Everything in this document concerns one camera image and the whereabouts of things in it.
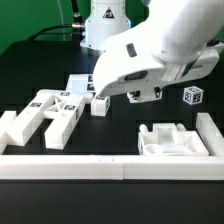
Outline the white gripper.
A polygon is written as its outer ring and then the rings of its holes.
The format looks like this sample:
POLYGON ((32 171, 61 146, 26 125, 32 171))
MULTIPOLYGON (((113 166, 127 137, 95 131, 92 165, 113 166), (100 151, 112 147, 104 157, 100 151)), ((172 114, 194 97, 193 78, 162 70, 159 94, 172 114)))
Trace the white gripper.
POLYGON ((98 96, 131 92, 137 100, 140 90, 154 88, 155 94, 172 84, 209 75, 224 51, 224 41, 207 39, 198 33, 165 36, 146 24, 112 36, 99 57, 93 82, 98 96))

